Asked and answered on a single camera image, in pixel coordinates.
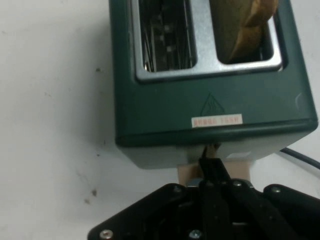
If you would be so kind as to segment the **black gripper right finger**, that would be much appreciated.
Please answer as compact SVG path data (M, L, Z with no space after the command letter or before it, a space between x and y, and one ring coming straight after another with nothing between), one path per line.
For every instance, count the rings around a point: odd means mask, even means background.
M279 184L255 190L215 159L217 240L318 240L320 200Z

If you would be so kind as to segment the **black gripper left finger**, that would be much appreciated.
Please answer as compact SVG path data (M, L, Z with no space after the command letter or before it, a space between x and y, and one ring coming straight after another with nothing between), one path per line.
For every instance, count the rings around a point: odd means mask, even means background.
M167 184L92 228L89 240L225 240L227 170L201 157L197 186Z

